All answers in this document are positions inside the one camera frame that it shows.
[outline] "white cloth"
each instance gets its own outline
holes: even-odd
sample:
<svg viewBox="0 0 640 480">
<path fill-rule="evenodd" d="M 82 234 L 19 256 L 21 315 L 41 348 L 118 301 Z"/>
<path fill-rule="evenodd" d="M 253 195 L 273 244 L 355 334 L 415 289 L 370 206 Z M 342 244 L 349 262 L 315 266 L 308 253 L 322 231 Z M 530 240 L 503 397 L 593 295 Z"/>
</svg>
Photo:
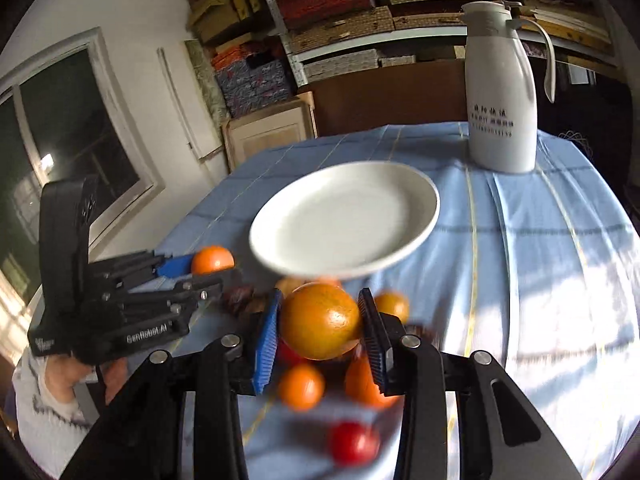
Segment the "white cloth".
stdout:
<svg viewBox="0 0 640 480">
<path fill-rule="evenodd" d="M 48 475 L 59 478 L 88 433 L 78 402 L 59 402 L 48 390 L 47 360 L 26 348 L 14 371 L 18 434 L 33 461 Z"/>
</svg>

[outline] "metal bolt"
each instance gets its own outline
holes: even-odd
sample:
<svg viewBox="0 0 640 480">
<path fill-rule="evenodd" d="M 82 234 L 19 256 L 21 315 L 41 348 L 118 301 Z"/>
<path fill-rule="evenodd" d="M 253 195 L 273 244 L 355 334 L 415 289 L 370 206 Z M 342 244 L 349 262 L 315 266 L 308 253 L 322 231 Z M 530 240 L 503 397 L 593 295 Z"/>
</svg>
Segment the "metal bolt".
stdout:
<svg viewBox="0 0 640 480">
<path fill-rule="evenodd" d="M 487 365 L 491 362 L 491 354 L 489 354 L 489 352 L 485 352 L 484 350 L 481 350 L 474 354 L 474 359 L 478 364 Z"/>
<path fill-rule="evenodd" d="M 169 353 L 165 350 L 156 350 L 151 352 L 149 360 L 155 365 L 161 365 L 169 358 Z"/>
<path fill-rule="evenodd" d="M 400 338 L 400 342 L 402 343 L 402 346 L 407 348 L 418 348 L 418 346 L 420 346 L 420 338 L 411 334 L 403 335 Z"/>
<path fill-rule="evenodd" d="M 222 346 L 233 348 L 240 344 L 240 338 L 236 334 L 227 334 L 220 340 Z"/>
</svg>

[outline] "pitcher handle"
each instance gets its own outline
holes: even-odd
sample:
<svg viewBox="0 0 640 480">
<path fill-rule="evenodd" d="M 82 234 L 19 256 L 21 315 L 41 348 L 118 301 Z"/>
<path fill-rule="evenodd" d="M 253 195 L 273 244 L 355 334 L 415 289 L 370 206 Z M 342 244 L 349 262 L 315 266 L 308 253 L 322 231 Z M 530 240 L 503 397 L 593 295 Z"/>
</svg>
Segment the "pitcher handle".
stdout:
<svg viewBox="0 0 640 480">
<path fill-rule="evenodd" d="M 523 25 L 533 25 L 537 28 L 542 37 L 545 39 L 546 45 L 546 73 L 545 73 L 545 94 L 549 101 L 554 102 L 556 100 L 556 51 L 554 45 L 551 43 L 551 38 L 546 33 L 546 30 L 542 28 L 538 23 L 533 20 L 526 20 L 525 18 L 516 18 L 514 20 L 508 20 L 507 26 L 513 30 L 517 30 Z"/>
</svg>

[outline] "pitcher lid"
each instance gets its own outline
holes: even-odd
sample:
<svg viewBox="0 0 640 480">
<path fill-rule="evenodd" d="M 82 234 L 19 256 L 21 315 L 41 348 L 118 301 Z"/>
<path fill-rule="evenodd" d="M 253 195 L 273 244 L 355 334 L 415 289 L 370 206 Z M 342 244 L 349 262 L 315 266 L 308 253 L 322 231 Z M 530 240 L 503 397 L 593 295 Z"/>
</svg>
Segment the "pitcher lid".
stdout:
<svg viewBox="0 0 640 480">
<path fill-rule="evenodd" d="M 464 4 L 462 10 L 465 14 L 470 12 L 506 12 L 509 15 L 511 13 L 504 7 L 503 2 L 471 2 Z"/>
</svg>

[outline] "table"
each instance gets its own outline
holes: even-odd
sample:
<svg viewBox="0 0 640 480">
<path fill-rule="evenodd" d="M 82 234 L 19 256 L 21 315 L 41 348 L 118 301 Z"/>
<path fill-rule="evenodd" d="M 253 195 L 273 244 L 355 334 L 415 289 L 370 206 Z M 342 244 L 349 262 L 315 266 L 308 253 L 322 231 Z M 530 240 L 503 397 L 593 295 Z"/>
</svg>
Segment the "table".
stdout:
<svg viewBox="0 0 640 480">
<path fill-rule="evenodd" d="M 384 126 L 261 152 L 189 213 L 158 247 L 186 254 L 229 248 L 259 288 L 278 276 L 248 246 L 260 208 L 299 177 L 355 160 L 392 160 L 431 177 L 442 200 L 433 233 L 394 266 L 344 283 L 356 295 L 391 287 L 411 300 L 411 322 L 434 327 L 441 350 L 484 349 L 540 411 L 583 478 L 597 479 L 640 420 L 640 240 L 622 206 L 567 140 L 538 136 L 536 169 L 498 174 L 468 158 L 466 123 Z M 191 334 L 168 348 L 199 351 L 233 321 L 201 308 Z M 389 479 L 396 463 L 401 403 L 375 413 L 330 390 L 306 414 L 273 400 L 241 397 L 252 480 Z M 458 477 L 457 425 L 449 398 L 449 477 Z M 186 419 L 193 416 L 188 406 Z M 366 468 L 335 468 L 326 428 L 342 418 L 372 422 L 383 447 Z M 186 435 L 185 457 L 191 430 Z M 191 472 L 186 466 L 185 478 Z"/>
</svg>

